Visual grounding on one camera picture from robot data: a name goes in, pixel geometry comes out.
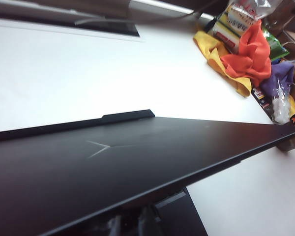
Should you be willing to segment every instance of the cable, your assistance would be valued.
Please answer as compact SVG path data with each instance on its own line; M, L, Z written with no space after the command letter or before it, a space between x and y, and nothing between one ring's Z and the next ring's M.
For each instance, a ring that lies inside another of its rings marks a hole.
M179 20L179 19L183 19L186 18L188 16L194 15L194 14L200 14L202 13L206 8L208 8L209 6L215 4L216 2L218 2L220 0L213 0L209 3L207 3L206 5L194 10L193 12L189 13L189 14L185 14L182 16L178 16L178 17L166 17L166 18L159 18L159 19L155 19L155 20L147 20L147 21L132 21L132 20L123 20L123 19L107 19L107 18L89 18L89 19L83 19L83 20L77 20L74 22L74 24L77 25L81 25L81 24L85 24L85 23L90 23L90 22L104 22L104 23L125 23L125 24L140 24L140 25L149 25L149 24L157 24L157 23L161 23L161 22L165 22L165 21L172 21L172 20Z

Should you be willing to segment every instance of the fabric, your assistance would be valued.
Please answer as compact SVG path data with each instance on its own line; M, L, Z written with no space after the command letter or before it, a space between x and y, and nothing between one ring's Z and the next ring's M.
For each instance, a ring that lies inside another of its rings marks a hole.
M277 89L282 88L284 94L290 93L293 84L294 65L288 61L271 66L272 72L269 79L260 84L260 88L268 97L277 97Z
M202 54L207 59L208 64L221 75L226 76L229 83L231 83L236 91L248 97L252 89L251 82L249 78L245 77L232 77L226 73L226 68L223 65L220 57L226 56L229 54L224 44L214 37L206 34L204 31L199 31L193 37L194 41L198 45Z
M237 55L221 57L226 74L231 77L251 78L254 87L270 77L270 46L263 35L261 20L253 24L240 38Z

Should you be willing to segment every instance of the orange fabric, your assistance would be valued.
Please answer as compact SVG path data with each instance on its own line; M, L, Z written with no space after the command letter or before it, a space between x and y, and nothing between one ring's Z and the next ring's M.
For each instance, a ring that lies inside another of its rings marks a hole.
M261 20L252 25L240 38L237 55L221 57L226 73L232 77L248 77L254 87L271 75L270 46L261 30Z

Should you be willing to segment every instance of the purple fabric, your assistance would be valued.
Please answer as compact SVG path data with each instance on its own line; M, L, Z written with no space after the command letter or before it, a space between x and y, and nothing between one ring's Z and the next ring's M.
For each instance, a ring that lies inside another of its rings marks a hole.
M289 93L293 83L294 65L288 61L271 65L271 76L262 81L260 88L268 97L277 97L279 83L284 93Z

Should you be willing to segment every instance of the packaging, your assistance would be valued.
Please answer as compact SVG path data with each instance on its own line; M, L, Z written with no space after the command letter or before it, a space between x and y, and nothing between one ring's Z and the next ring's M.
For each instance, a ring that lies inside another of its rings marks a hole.
M252 88L251 94L257 100L257 102L262 107L262 109L267 114L267 116L270 118L270 120L273 120L272 119L273 106L272 106L271 99L266 97L260 88Z
M243 6L231 3L208 33L224 42L233 54L237 54L240 37L256 21Z
M288 55L290 52L282 47L280 41L274 37L266 28L262 27L262 31L264 33L264 37L266 38L267 42L270 46L270 59L274 61L279 58L283 58Z
M230 1L213 28L208 32L225 43L233 53L238 53L239 39L259 19L272 13L281 0Z

